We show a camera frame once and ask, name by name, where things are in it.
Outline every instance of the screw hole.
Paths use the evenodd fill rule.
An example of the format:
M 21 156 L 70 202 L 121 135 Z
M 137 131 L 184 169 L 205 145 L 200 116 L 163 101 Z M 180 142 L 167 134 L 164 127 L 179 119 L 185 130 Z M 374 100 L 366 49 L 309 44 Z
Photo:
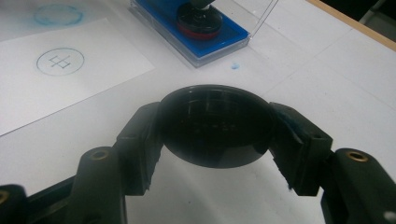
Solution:
M 97 150 L 91 154 L 90 159 L 93 161 L 100 161 L 100 160 L 106 158 L 107 156 L 108 156 L 107 150 Z
M 4 203 L 8 199 L 8 196 L 8 191 L 0 190 L 0 204 Z
M 368 157 L 366 157 L 365 155 L 363 155 L 363 154 L 361 154 L 361 153 L 359 153 L 359 152 L 356 152 L 356 151 L 348 151 L 346 154 L 347 154 L 347 156 L 348 156 L 350 159 L 352 159 L 352 160 L 354 160 L 354 161 L 362 161 L 362 162 L 365 162 L 365 161 L 368 161 L 368 160 L 369 160 Z

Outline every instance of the white paper sheet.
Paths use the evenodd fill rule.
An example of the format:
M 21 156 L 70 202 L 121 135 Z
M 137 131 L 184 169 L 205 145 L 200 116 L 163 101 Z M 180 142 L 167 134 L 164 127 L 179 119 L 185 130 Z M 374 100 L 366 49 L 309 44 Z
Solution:
M 0 135 L 153 68 L 106 19 L 0 42 Z
M 0 41 L 104 19 L 106 0 L 1 0 Z

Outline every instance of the blue plastic base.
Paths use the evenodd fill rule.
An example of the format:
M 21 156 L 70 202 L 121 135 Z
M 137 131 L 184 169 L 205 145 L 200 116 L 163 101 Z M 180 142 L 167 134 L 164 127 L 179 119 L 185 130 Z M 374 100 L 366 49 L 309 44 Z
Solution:
M 143 9 L 145 9 L 147 13 L 150 14 L 150 16 L 163 27 L 164 30 L 167 30 L 167 32 L 169 32 L 169 34 L 172 35 L 173 38 L 176 39 L 177 42 L 179 42 L 179 44 L 181 44 L 185 47 L 185 49 L 191 52 L 191 54 L 193 55 L 192 57 L 195 57 L 195 59 L 192 59 L 193 61 L 196 60 L 197 62 L 199 62 L 201 58 L 204 58 L 208 55 L 216 54 L 222 49 L 229 49 L 228 51 L 231 52 L 236 49 L 240 49 L 247 44 L 247 41 L 245 40 L 247 40 L 249 33 L 225 15 L 222 15 L 223 24 L 220 28 L 219 35 L 215 38 L 210 40 L 195 40 L 184 36 L 177 29 L 177 8 L 182 4 L 187 3 L 187 0 L 135 1 Z M 219 57 L 225 54 L 225 52 L 219 53 Z

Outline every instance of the drawn symbol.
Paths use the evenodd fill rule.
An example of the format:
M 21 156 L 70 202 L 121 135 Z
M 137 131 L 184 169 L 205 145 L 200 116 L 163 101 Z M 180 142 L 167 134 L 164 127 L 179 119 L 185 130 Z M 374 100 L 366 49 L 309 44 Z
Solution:
M 62 67 L 62 68 L 66 68 L 68 65 L 70 65 L 70 63 L 68 63 L 68 62 L 66 61 L 66 59 L 68 59 L 68 58 L 70 58 L 70 55 L 67 55 L 67 57 L 65 57 L 65 58 L 63 58 L 63 59 L 60 59 L 60 58 L 58 57 L 58 55 L 57 55 L 57 56 L 55 56 L 55 57 L 53 57 L 53 58 L 51 58 L 51 59 L 49 59 L 49 60 L 50 60 L 51 62 L 53 62 L 52 67 L 55 66 L 55 65 L 58 65 L 58 66 L 60 66 L 60 67 Z
M 77 72 L 84 64 L 84 56 L 75 49 L 52 49 L 37 60 L 37 68 L 51 76 L 65 76 Z

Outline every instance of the blue tray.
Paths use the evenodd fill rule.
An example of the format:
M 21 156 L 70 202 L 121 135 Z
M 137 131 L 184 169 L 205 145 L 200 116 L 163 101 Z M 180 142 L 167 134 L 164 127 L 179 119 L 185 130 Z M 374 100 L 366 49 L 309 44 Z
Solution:
M 248 31 L 221 14 L 223 24 L 219 35 L 210 40 L 195 40 L 184 36 L 177 29 L 177 8 L 187 3 L 187 0 L 136 0 L 136 2 L 197 58 L 229 47 L 248 37 Z

